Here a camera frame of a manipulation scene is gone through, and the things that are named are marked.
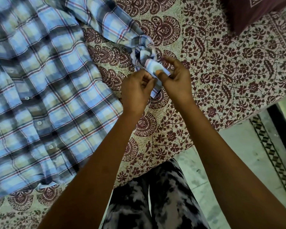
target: tie-dye pants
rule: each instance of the tie-dye pants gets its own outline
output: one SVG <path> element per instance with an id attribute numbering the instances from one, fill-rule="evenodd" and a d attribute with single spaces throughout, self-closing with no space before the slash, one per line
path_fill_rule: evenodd
<path id="1" fill-rule="evenodd" d="M 135 228 L 209 228 L 175 159 L 114 189 L 103 229 Z"/>

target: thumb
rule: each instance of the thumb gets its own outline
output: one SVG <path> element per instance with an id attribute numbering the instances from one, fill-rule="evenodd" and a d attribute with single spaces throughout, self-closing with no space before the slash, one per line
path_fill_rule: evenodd
<path id="1" fill-rule="evenodd" d="M 164 73 L 164 71 L 162 70 L 156 70 L 156 75 L 158 77 L 158 79 L 162 82 L 162 85 L 164 85 L 164 83 L 169 80 L 170 78 L 167 76 L 167 74 Z"/>
<path id="2" fill-rule="evenodd" d="M 146 85 L 146 87 L 144 88 L 144 92 L 148 93 L 148 95 L 150 95 L 150 93 L 152 92 L 152 90 L 154 89 L 155 85 L 156 85 L 157 79 L 151 79 L 148 84 Z"/>

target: forearm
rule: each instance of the forearm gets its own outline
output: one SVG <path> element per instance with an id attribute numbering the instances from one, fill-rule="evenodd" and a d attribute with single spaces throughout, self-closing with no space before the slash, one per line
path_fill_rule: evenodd
<path id="1" fill-rule="evenodd" d="M 99 227 L 136 123 L 134 117 L 120 116 L 87 164 L 53 204 L 39 228 Z"/>
<path id="2" fill-rule="evenodd" d="M 226 144 L 195 104 L 181 111 L 232 229 L 286 228 L 286 209 Z"/>

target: pillow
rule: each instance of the pillow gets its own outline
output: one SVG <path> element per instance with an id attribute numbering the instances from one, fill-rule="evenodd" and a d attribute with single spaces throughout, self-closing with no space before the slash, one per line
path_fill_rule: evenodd
<path id="1" fill-rule="evenodd" d="M 232 28 L 237 35 L 263 15 L 286 7 L 286 0 L 224 0 L 224 2 L 228 5 Z"/>

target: left hand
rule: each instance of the left hand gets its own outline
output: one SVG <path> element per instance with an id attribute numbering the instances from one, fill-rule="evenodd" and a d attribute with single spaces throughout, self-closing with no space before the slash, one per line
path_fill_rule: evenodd
<path id="1" fill-rule="evenodd" d="M 139 120 L 145 110 L 157 79 L 141 69 L 123 80 L 123 114 Z"/>

